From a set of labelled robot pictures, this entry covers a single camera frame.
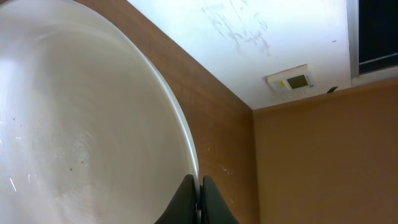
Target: white panel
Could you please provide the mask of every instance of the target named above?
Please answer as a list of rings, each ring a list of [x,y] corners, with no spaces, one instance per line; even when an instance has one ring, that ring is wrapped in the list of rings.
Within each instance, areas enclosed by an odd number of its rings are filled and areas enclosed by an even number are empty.
[[[262,79],[308,64],[311,95],[351,86],[345,0],[129,0],[252,109],[283,103]]]

